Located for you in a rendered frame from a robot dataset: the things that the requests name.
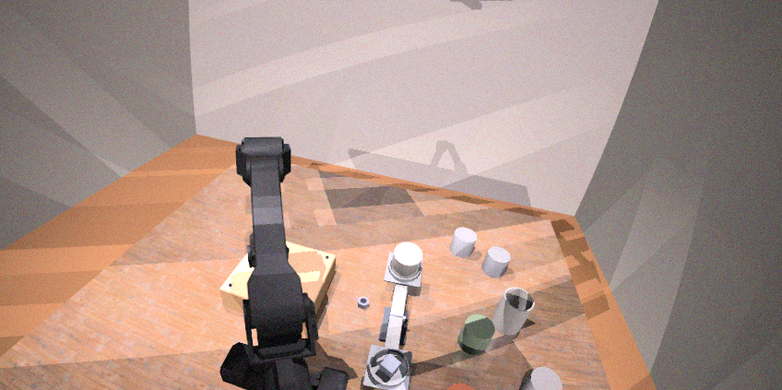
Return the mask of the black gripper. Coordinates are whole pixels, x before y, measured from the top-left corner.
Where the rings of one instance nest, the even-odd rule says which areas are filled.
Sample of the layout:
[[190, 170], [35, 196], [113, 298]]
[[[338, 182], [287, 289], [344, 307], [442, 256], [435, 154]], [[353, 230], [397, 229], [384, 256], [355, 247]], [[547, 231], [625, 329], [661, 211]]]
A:
[[[223, 382], [234, 384], [245, 390], [254, 390], [255, 376], [261, 375], [264, 364], [250, 366], [248, 345], [237, 342], [231, 347], [220, 366]], [[309, 372], [313, 390], [346, 390], [349, 375], [346, 371], [325, 367], [321, 372]]]

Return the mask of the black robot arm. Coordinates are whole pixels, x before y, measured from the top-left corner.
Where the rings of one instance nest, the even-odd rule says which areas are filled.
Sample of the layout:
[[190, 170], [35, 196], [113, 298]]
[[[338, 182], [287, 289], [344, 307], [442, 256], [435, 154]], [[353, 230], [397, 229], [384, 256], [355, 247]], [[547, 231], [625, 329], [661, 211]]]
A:
[[[281, 136], [245, 137], [235, 149], [236, 170], [251, 188], [253, 233], [246, 245], [248, 300], [243, 319], [250, 366], [264, 364], [254, 390], [313, 390], [305, 357], [319, 340], [314, 303], [289, 264], [281, 187], [291, 172], [290, 146]], [[306, 323], [308, 338], [302, 338]], [[253, 346], [252, 329], [258, 345]]]

